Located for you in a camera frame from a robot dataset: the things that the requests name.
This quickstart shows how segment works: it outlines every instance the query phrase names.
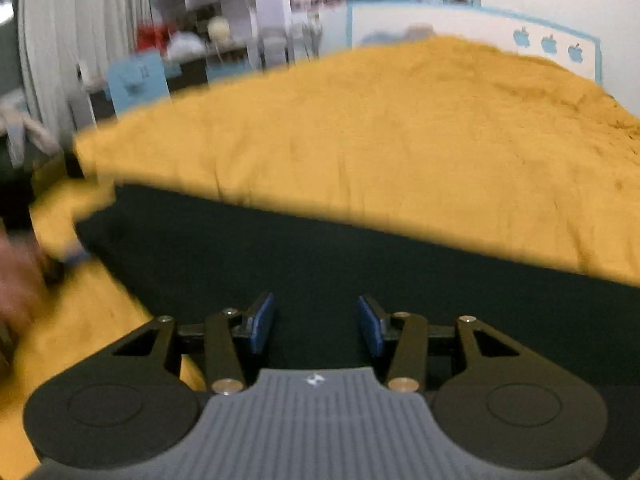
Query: yellow blanket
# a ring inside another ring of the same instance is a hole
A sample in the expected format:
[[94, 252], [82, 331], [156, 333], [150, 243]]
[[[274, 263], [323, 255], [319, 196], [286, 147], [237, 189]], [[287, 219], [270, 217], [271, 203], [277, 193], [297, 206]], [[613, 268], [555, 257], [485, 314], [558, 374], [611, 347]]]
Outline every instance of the yellow blanket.
[[[640, 283], [640, 121], [541, 59], [453, 38], [359, 49], [141, 108], [79, 137], [86, 171]], [[110, 186], [33, 210], [55, 253]], [[104, 268], [66, 284], [0, 390], [0, 476], [36, 461], [33, 389], [144, 322]], [[197, 383], [192, 374], [188, 381]]]

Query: gray curtain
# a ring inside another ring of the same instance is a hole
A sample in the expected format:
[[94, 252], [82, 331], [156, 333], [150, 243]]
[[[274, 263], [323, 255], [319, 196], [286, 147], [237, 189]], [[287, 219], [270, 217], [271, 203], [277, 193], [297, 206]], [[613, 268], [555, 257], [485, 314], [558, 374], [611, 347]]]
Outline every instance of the gray curtain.
[[149, 0], [19, 0], [20, 61], [31, 113], [52, 132], [73, 131], [66, 96], [78, 88], [76, 66], [103, 77], [127, 57], [135, 31], [149, 23]]

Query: gray gripper base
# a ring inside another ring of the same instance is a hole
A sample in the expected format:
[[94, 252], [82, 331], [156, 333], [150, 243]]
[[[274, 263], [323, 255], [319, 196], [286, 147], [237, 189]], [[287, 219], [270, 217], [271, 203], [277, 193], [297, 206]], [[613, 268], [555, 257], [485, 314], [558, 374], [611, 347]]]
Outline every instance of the gray gripper base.
[[213, 397], [180, 444], [109, 471], [51, 461], [31, 480], [610, 480], [580, 460], [514, 471], [452, 443], [418, 394], [387, 390], [370, 368], [263, 370], [233, 396]]

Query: blue apple decal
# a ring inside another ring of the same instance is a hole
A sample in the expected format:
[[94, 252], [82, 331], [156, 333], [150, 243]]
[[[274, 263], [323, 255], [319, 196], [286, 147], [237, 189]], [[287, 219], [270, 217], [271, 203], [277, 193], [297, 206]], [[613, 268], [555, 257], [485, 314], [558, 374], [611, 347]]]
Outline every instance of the blue apple decal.
[[542, 38], [542, 50], [544, 50], [547, 54], [557, 54], [557, 45], [558, 44], [556, 43], [556, 40], [554, 40], [553, 34], [550, 34], [546, 38]]
[[523, 46], [527, 48], [531, 42], [529, 41], [529, 33], [527, 29], [522, 27], [522, 30], [514, 30], [513, 31], [513, 41], [516, 42], [517, 46]]
[[580, 44], [576, 43], [573, 46], [570, 46], [569, 49], [569, 57], [571, 61], [576, 63], [582, 63], [582, 49], [580, 48]]

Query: screw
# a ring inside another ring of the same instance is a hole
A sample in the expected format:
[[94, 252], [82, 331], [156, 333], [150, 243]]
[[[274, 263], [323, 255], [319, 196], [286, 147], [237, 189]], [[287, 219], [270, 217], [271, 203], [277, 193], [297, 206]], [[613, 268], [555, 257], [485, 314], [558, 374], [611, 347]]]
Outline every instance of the screw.
[[410, 394], [418, 391], [420, 388], [420, 383], [415, 379], [411, 379], [409, 377], [396, 377], [395, 379], [391, 379], [386, 386], [397, 392], [399, 394]]
[[219, 395], [232, 395], [244, 390], [244, 384], [237, 379], [219, 379], [211, 385], [211, 389]]

